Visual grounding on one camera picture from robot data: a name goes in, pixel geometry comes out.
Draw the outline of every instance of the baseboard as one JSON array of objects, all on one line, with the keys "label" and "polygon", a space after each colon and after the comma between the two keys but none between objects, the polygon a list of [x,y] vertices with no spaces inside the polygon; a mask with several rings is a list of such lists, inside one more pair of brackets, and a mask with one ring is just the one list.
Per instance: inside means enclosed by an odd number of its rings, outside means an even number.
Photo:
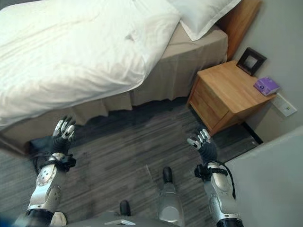
[{"label": "baseboard", "polygon": [[255,133],[255,131],[253,131],[253,129],[246,122],[243,122],[241,125],[249,132],[249,134],[255,139],[258,144],[263,143],[263,140],[261,140],[261,138]]}]

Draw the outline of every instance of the picture frame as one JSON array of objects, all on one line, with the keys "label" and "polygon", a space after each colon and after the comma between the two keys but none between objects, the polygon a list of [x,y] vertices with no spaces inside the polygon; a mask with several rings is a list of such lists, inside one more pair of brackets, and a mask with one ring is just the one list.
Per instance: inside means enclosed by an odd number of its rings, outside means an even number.
[{"label": "picture frame", "polygon": [[265,56],[248,47],[238,61],[237,66],[253,76],[266,59]]}]

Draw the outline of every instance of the wall outlet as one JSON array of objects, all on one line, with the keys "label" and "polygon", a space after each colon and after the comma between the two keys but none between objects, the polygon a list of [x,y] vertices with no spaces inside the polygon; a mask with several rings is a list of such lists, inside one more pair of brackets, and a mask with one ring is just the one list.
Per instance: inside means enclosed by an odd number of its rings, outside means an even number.
[{"label": "wall outlet", "polygon": [[291,105],[280,93],[277,93],[271,103],[281,112],[285,117],[297,112],[297,109]]}]

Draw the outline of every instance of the pillow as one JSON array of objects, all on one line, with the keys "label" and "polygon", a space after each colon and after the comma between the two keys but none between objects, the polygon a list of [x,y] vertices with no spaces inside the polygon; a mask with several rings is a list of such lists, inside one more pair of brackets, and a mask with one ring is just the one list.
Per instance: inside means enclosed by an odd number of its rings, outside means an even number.
[{"label": "pillow", "polygon": [[181,24],[192,41],[200,39],[241,0],[167,0],[181,13]]}]

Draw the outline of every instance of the beige bed skirt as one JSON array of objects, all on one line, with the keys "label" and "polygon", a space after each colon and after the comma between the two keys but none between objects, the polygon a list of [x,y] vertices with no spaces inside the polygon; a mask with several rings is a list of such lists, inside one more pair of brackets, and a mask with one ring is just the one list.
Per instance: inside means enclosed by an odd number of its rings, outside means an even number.
[{"label": "beige bed skirt", "polygon": [[161,59],[148,78],[138,88],[115,96],[90,101],[70,108],[49,111],[26,119],[0,131],[0,151],[16,156],[27,155],[28,142],[50,136],[65,115],[84,125],[96,116],[108,116],[114,110],[131,110],[132,106],[149,101],[173,100],[188,96],[196,72],[226,61],[227,38],[197,50]]}]

